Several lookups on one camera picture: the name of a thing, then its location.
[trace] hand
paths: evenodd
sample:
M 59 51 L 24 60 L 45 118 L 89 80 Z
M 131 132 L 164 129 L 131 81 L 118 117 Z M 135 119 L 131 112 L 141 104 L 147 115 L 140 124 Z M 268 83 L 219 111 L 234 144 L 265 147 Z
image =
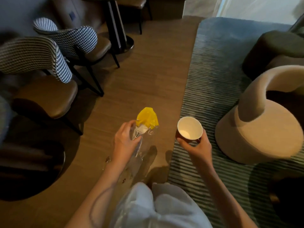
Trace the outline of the hand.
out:
M 136 120 L 124 122 L 115 134 L 115 145 L 112 156 L 112 162 L 122 168 L 126 167 L 137 144 L 140 142 L 141 136 L 130 139 L 130 129 Z
M 195 166 L 201 165 L 203 162 L 204 167 L 213 169 L 212 146 L 205 130 L 201 136 L 200 143 L 195 147 L 189 145 L 181 138 L 177 138 L 176 140 L 179 142 L 181 147 L 183 147 L 189 153 L 189 156 L 191 157 L 191 160 Z

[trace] houndstooth backrest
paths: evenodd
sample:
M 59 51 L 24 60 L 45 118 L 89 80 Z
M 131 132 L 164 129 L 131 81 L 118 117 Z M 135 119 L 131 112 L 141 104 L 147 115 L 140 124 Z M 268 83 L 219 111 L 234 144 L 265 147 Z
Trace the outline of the houndstooth backrest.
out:
M 89 53 L 97 44 L 97 34 L 91 26 L 58 30 L 55 23 L 48 18 L 35 19 L 33 26 L 38 34 L 53 39 L 67 58 L 77 57 L 75 45 L 84 53 Z
M 46 37 L 16 38 L 0 47 L 0 71 L 6 74 L 52 69 L 57 80 L 72 78 L 58 45 Z

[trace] person's left hand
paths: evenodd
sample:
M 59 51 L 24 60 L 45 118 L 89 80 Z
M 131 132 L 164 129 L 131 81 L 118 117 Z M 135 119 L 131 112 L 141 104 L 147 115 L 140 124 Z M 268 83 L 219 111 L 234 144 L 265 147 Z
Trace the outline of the person's left hand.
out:
M 112 156 L 112 162 L 124 169 L 130 160 L 141 136 L 130 139 L 130 129 L 136 120 L 124 122 L 115 134 L 115 145 Z

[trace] green striped carpet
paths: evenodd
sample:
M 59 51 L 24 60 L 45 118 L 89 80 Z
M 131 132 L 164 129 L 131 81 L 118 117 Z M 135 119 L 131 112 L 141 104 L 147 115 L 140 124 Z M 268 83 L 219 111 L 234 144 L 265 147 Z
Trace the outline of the green striped carpet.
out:
M 293 169 L 303 172 L 304 152 L 292 160 L 255 166 L 241 165 L 218 148 L 215 125 L 250 84 L 241 63 L 258 37 L 270 30 L 290 26 L 255 21 L 210 18 L 199 25 L 192 53 L 181 115 L 197 118 L 206 129 L 213 146 L 213 164 L 232 195 L 260 228 L 285 228 L 268 197 L 267 183 L 274 172 Z M 174 144 L 168 182 L 184 189 L 201 207 L 214 228 L 223 227 L 208 190 L 192 165 L 188 154 Z

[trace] curved armchair backrest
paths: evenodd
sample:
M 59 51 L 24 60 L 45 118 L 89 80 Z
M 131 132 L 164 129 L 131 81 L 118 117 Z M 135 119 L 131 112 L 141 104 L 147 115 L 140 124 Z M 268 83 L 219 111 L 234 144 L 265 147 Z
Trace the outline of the curved armchair backrest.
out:
M 291 92 L 304 84 L 304 66 L 280 66 L 266 71 L 256 78 L 240 96 L 239 118 L 250 122 L 265 109 L 266 91 Z
M 89 53 L 97 44 L 97 34 L 91 26 L 58 30 L 56 24 L 48 18 L 35 19 L 33 26 L 38 34 L 54 40 L 67 58 L 77 57 L 75 45 L 84 53 Z
M 16 38 L 0 47 L 0 71 L 6 74 L 52 69 L 57 80 L 68 83 L 72 78 L 57 44 L 45 37 Z

